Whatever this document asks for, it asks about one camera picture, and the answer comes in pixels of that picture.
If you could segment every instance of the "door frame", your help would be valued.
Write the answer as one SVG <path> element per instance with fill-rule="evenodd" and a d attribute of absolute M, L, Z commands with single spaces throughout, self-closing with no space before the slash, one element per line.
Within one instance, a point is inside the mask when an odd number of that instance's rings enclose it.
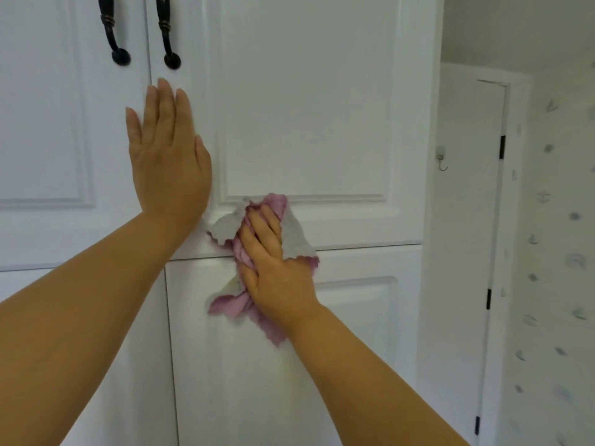
<path fill-rule="evenodd" d="M 516 72 L 452 63 L 441 63 L 441 69 L 449 69 L 464 77 L 493 82 L 506 88 L 502 126 L 502 135 L 506 136 L 506 149 L 499 168 L 495 240 L 491 251 L 492 271 L 489 285 L 492 297 L 490 309 L 487 311 L 486 352 L 478 414 L 481 424 L 477 442 L 478 446 L 495 446 L 506 353 L 513 251 L 517 236 L 522 156 L 527 141 L 532 77 Z M 430 165 L 435 166 L 434 154 L 430 155 Z M 428 171 L 428 175 L 432 176 L 433 172 Z M 427 200 L 426 226 L 431 215 L 431 199 L 430 195 Z"/>

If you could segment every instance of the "cleaning cloth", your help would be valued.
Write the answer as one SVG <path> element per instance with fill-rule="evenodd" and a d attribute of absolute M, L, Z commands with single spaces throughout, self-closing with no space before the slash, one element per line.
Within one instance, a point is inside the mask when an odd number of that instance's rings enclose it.
<path fill-rule="evenodd" d="M 306 240 L 302 226 L 293 215 L 285 195 L 268 194 L 266 197 L 257 200 L 244 197 L 237 204 L 234 212 L 220 218 L 212 225 L 208 233 L 217 244 L 233 251 L 236 263 L 242 262 L 255 269 L 254 263 L 244 250 L 237 233 L 242 223 L 245 222 L 250 226 L 250 222 L 246 217 L 248 209 L 258 209 L 262 205 L 269 205 L 281 221 L 283 259 L 304 257 L 308 259 L 312 273 L 314 273 L 318 267 L 318 255 Z M 248 315 L 264 331 L 267 338 L 274 345 L 279 346 L 286 339 L 283 331 L 275 326 L 252 301 L 239 274 L 231 279 L 220 292 L 213 294 L 209 300 L 212 300 L 209 307 L 210 315 L 223 313 L 230 318 Z"/>

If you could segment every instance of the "finger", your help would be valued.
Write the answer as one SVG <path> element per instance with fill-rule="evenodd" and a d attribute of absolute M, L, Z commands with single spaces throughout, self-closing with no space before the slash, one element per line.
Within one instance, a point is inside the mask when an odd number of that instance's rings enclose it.
<path fill-rule="evenodd" d="M 252 261 L 254 261 L 254 264 L 256 264 L 257 267 L 266 260 L 270 259 L 271 255 L 267 253 L 256 236 L 254 236 L 254 233 L 250 231 L 248 225 L 242 224 L 240 227 L 239 236 L 246 253 L 252 259 Z"/>
<path fill-rule="evenodd" d="M 272 208 L 269 205 L 262 205 L 260 207 L 260 211 L 261 211 L 262 215 L 264 216 L 264 218 L 266 219 L 269 227 L 271 227 L 272 232 L 275 233 L 275 236 L 277 237 L 279 242 L 282 243 L 282 241 L 281 241 L 281 221 L 279 221 L 279 218 L 277 217 L 275 212 L 272 210 Z"/>
<path fill-rule="evenodd" d="M 249 211 L 248 219 L 250 219 L 250 223 L 258 236 L 258 240 L 269 255 L 279 260 L 283 259 L 281 243 L 260 214 L 255 210 Z"/>
<path fill-rule="evenodd" d="M 151 147 L 155 140 L 155 128 L 159 119 L 159 92 L 155 86 L 147 88 L 145 114 L 143 116 L 143 147 Z"/>
<path fill-rule="evenodd" d="M 175 100 L 170 83 L 165 78 L 157 81 L 159 90 L 159 120 L 155 129 L 156 147 L 169 147 L 174 136 Z"/>
<path fill-rule="evenodd" d="M 202 138 L 200 135 L 196 135 L 194 141 L 194 149 L 196 155 L 196 162 L 198 163 L 198 167 L 201 172 L 204 172 L 205 177 L 209 179 L 212 178 L 212 163 L 211 163 L 211 154 L 206 149 L 204 143 L 202 142 Z"/>
<path fill-rule="evenodd" d="M 129 107 L 126 107 L 126 130 L 128 131 L 130 156 L 133 156 L 140 151 L 142 130 L 138 115 L 134 109 Z"/>
<path fill-rule="evenodd" d="M 240 277 L 242 277 L 242 281 L 246 285 L 246 289 L 248 293 L 252 297 L 257 297 L 257 289 L 258 289 L 258 276 L 257 273 L 246 266 L 244 263 L 238 263 L 239 270 L 240 270 Z"/>
<path fill-rule="evenodd" d="M 174 145 L 192 151 L 194 123 L 188 95 L 182 89 L 175 92 Z"/>

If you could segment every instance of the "black handle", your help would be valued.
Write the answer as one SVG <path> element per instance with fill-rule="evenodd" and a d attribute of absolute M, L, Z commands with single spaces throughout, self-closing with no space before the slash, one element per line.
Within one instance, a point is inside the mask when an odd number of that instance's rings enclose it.
<path fill-rule="evenodd" d="M 114 36 L 114 0 L 99 0 L 101 10 L 101 23 L 105 28 L 105 35 L 108 37 L 109 46 L 112 49 L 112 59 L 117 65 L 125 66 L 130 64 L 130 53 L 118 47 Z"/>
<path fill-rule="evenodd" d="M 163 36 L 165 48 L 165 65 L 172 70 L 177 70 L 182 65 L 182 59 L 171 50 L 170 42 L 170 0 L 157 0 L 157 15 L 159 16 L 159 29 Z"/>

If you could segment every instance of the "wallpaper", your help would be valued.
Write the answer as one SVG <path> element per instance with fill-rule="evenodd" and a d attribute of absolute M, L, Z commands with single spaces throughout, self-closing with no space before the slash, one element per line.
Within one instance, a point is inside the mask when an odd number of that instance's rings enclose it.
<path fill-rule="evenodd" d="M 497 444 L 595 445 L 595 50 L 534 75 Z"/>

